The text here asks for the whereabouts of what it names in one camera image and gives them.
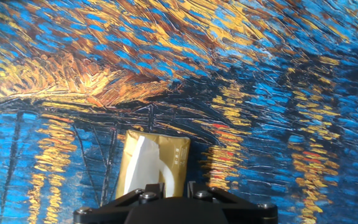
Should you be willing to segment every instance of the bolt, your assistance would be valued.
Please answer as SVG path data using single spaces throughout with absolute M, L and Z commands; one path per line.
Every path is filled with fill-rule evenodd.
M 141 194 L 140 196 L 144 199 L 152 199 L 152 198 L 155 198 L 157 196 L 157 194 L 155 194 L 154 192 L 145 192 L 145 193 Z
M 206 190 L 200 190 L 197 191 L 196 194 L 194 194 L 194 197 L 202 199 L 202 198 L 212 197 L 212 195 Z
M 81 207 L 81 208 L 77 209 L 77 213 L 82 214 L 82 215 L 87 214 L 88 212 L 92 212 L 92 209 L 89 207 Z
M 274 204 L 267 202 L 267 203 L 263 203 L 263 204 L 258 204 L 259 208 L 263 208 L 263 209 L 270 209 L 270 208 L 274 208 Z
M 136 190 L 135 190 L 135 193 L 137 193 L 137 194 L 141 194 L 141 193 L 143 193 L 143 192 L 144 192 L 143 189 L 136 189 Z

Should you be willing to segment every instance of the black mechanical claw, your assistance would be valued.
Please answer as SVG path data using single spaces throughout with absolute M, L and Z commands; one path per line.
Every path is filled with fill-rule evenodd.
M 187 198 L 165 198 L 164 184 L 147 184 L 100 208 L 73 212 L 80 224 L 278 224 L 277 206 L 254 204 L 217 187 L 188 183 Z

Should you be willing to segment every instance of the gold wrapper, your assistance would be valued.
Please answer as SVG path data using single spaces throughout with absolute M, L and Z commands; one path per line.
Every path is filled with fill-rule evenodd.
M 144 136 L 145 138 L 148 138 L 149 140 L 152 140 L 158 144 L 160 148 L 160 160 L 168 166 L 173 174 L 173 179 L 175 181 L 173 196 L 181 197 L 183 195 L 183 188 L 186 179 L 186 166 L 190 148 L 190 139 L 186 137 L 180 138 L 166 136 L 163 134 L 150 134 L 140 131 L 128 130 L 124 143 L 124 152 L 122 153 L 116 198 L 124 195 L 125 178 L 128 164 L 132 158 L 133 152 L 135 151 L 139 136 Z M 165 182 L 161 172 L 158 181 Z

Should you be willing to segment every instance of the small package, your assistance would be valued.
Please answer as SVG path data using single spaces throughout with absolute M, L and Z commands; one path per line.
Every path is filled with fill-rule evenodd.
M 166 197 L 181 197 L 190 139 L 128 130 L 116 198 L 146 184 L 165 183 Z

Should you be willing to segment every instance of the painted canvas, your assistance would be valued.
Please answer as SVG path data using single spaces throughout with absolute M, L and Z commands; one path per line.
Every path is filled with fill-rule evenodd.
M 128 129 L 280 223 L 358 223 L 358 1 L 0 1 L 0 223 L 114 199 Z

